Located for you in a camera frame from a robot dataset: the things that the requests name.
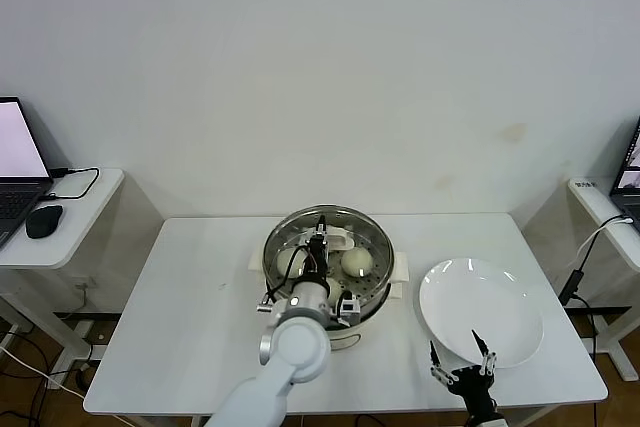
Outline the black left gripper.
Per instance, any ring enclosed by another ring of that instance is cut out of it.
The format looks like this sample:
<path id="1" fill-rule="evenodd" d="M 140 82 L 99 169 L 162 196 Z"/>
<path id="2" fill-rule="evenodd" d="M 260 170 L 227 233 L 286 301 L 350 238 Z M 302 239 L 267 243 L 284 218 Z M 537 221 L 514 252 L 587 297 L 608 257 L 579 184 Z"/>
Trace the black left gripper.
<path id="1" fill-rule="evenodd" d="M 301 245 L 302 251 L 306 254 L 303 261 L 303 273 L 299 281 L 309 281 L 325 283 L 328 271 L 328 250 L 327 250 L 327 222 L 326 216 L 321 214 L 317 221 L 314 235 Z"/>

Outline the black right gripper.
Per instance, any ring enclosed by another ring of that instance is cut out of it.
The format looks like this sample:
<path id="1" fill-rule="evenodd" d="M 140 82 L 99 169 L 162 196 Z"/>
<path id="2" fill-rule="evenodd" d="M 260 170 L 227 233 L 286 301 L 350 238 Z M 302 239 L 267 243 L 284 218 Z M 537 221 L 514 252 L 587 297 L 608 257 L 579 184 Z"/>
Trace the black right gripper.
<path id="1" fill-rule="evenodd" d="M 494 417 L 496 405 L 489 390 L 494 384 L 494 370 L 497 354 L 490 350 L 486 342 L 471 330 L 476 345 L 482 354 L 480 366 L 473 365 L 453 370 L 451 373 L 442 368 L 440 358 L 432 341 L 430 345 L 431 375 L 450 393 L 463 399 L 471 417 Z"/>

